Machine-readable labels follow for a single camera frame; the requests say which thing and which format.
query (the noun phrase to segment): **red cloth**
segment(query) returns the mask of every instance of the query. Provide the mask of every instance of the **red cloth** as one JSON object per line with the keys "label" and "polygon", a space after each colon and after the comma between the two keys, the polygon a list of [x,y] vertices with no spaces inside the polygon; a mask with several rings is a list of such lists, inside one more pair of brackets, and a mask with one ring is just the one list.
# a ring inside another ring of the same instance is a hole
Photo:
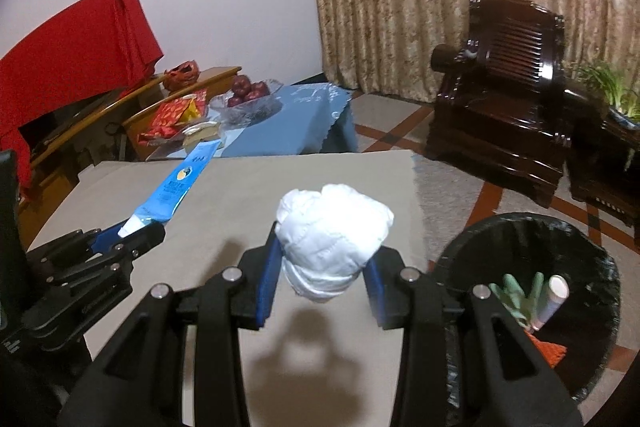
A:
{"label": "red cloth", "polygon": [[80,0],[36,28],[0,60],[0,148],[18,155],[29,186],[30,152],[18,127],[69,103],[154,72],[162,50],[140,0]]}

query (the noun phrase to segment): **green glove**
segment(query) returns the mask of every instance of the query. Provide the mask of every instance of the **green glove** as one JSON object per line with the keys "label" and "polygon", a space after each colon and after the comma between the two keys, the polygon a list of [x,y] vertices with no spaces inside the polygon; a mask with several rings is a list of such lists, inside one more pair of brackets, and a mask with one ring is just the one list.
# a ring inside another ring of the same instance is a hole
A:
{"label": "green glove", "polygon": [[545,276],[541,272],[537,272],[533,277],[531,291],[527,297],[524,290],[516,281],[516,278],[510,273],[506,273],[503,277],[504,288],[500,288],[497,284],[491,283],[489,288],[500,299],[500,302],[513,315],[516,322],[523,328],[529,329],[533,314],[536,311],[542,286],[545,283]]}

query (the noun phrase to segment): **black trash bin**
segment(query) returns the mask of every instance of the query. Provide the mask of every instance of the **black trash bin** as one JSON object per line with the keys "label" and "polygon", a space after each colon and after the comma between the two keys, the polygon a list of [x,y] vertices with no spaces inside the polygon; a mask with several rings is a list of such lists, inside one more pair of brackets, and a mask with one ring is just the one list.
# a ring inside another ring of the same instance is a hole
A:
{"label": "black trash bin", "polygon": [[600,380],[620,324],[620,276],[606,250],[555,217],[499,214],[449,243],[433,276],[462,299],[476,284],[502,286],[505,273],[529,294],[538,271],[545,280],[561,275],[569,285],[569,298],[536,336],[567,347],[556,373],[579,403]]}

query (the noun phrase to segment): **crumpled tissue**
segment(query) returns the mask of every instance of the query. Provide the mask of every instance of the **crumpled tissue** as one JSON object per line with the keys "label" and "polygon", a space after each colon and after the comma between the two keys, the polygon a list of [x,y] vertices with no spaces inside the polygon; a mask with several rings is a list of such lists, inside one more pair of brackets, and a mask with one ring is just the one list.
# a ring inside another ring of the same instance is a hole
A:
{"label": "crumpled tissue", "polygon": [[391,210],[349,185],[291,190],[280,200],[275,233],[282,269],[299,295],[327,302],[343,293],[394,222]]}

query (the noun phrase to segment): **beige tabletop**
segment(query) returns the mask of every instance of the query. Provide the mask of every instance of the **beige tabletop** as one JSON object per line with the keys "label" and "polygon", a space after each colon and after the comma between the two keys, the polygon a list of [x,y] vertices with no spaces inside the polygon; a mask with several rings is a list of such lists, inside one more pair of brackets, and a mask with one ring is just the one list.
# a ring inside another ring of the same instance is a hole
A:
{"label": "beige tabletop", "polygon": [[[33,246],[69,230],[126,219],[176,165],[105,162],[85,171]],[[385,244],[398,249],[405,263],[426,270],[411,152],[216,158],[167,224],[164,243],[134,264],[133,294],[86,334],[91,352],[97,353],[154,283],[174,289],[203,284],[235,264],[244,250],[264,244],[288,190],[327,183],[349,184],[389,206],[395,222]],[[298,297],[281,277],[266,327],[240,333],[252,426],[388,425],[401,340],[401,331],[375,324],[362,277],[324,305]],[[193,418],[192,378],[188,369],[186,423]]]}

